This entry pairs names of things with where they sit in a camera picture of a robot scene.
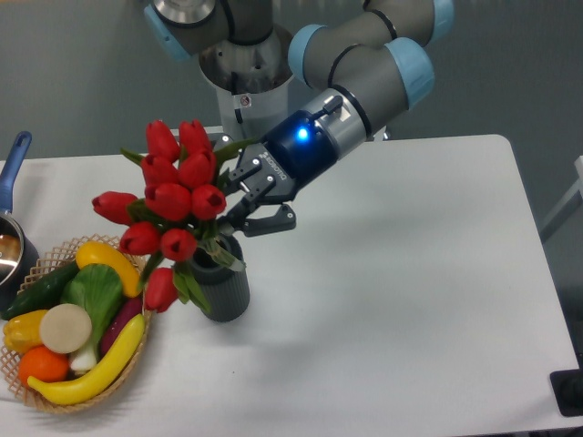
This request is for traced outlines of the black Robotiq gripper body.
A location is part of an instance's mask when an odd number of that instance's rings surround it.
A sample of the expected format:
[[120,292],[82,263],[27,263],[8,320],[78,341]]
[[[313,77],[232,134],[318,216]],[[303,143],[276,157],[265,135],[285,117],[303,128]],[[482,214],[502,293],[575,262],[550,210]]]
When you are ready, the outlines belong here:
[[322,126],[325,116],[322,110],[298,110],[247,146],[228,175],[227,192],[253,190],[272,176],[274,183],[262,203],[293,200],[339,159],[333,138]]

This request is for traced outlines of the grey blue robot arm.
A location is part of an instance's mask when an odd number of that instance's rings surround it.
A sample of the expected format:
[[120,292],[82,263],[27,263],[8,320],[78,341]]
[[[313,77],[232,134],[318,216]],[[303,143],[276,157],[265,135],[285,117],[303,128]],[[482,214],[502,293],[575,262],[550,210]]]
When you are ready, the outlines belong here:
[[360,15],[290,33],[269,1],[150,1],[154,35],[177,59],[196,57],[215,88],[226,179],[241,200],[219,221],[222,234],[249,237],[292,229],[297,193],[435,83],[428,44],[454,21],[449,1],[366,1]]

